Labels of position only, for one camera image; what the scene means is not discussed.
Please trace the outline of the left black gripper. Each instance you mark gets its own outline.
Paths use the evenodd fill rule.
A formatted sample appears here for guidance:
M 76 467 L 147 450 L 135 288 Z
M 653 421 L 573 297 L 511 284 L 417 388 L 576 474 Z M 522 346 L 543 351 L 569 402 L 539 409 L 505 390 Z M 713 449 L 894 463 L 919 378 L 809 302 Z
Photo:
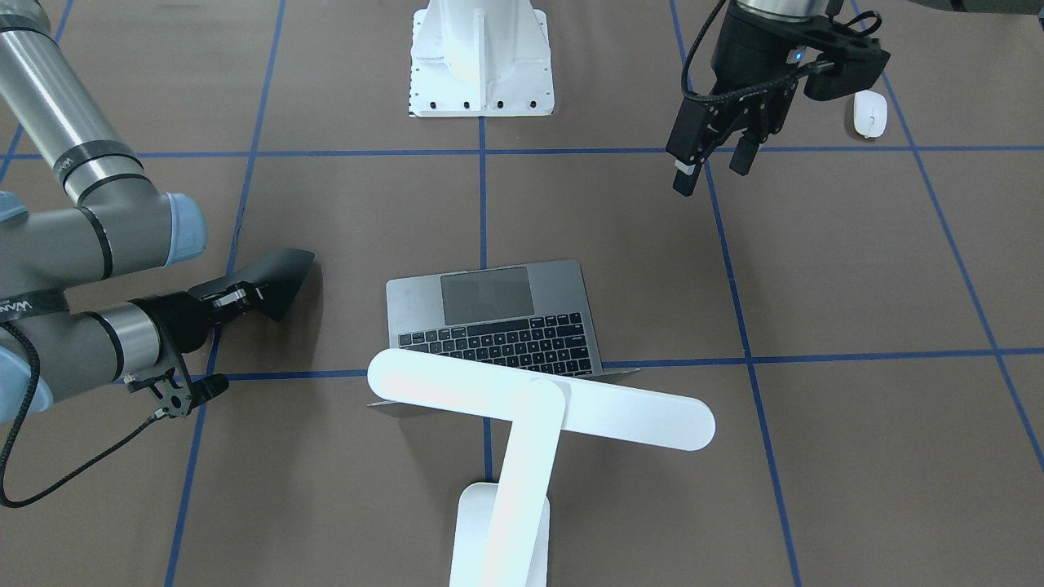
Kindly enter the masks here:
M 695 51 L 714 20 L 723 23 L 714 46 L 713 88 L 699 94 L 683 83 L 683 101 L 665 152 L 675 159 L 672 187 L 692 196 L 702 163 L 731 134 L 742 133 L 728 168 L 740 177 L 752 170 L 760 145 L 779 133 L 804 77 L 801 26 L 816 18 L 814 3 L 719 3 L 708 16 L 683 62 L 688 77 Z

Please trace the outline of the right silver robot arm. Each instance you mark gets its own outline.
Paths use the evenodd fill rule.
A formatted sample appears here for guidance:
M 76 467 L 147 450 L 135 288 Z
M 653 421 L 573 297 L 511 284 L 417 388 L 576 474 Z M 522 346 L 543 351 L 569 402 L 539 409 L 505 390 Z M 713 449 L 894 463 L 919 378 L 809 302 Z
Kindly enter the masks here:
M 210 309 L 187 294 L 70 311 L 67 290 L 182 263 L 208 241 L 201 208 L 157 190 L 64 58 L 38 1 L 2 4 L 2 97 L 71 207 L 33 213 L 2 194 L 2 420 L 110 382 L 150 389 L 161 413 L 187 415 L 226 379 L 193 380 L 184 361 L 208 338 Z

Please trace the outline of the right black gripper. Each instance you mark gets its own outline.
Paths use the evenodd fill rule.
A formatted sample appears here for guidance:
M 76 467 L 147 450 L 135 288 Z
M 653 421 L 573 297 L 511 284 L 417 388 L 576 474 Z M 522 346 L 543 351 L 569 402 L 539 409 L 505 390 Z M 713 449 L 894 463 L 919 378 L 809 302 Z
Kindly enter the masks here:
M 201 349 L 214 327 L 213 316 L 242 316 L 253 308 L 254 287 L 237 282 L 211 296 L 211 302 L 187 291 L 132 298 L 130 304 L 161 324 L 170 334 L 173 346 L 183 354 Z

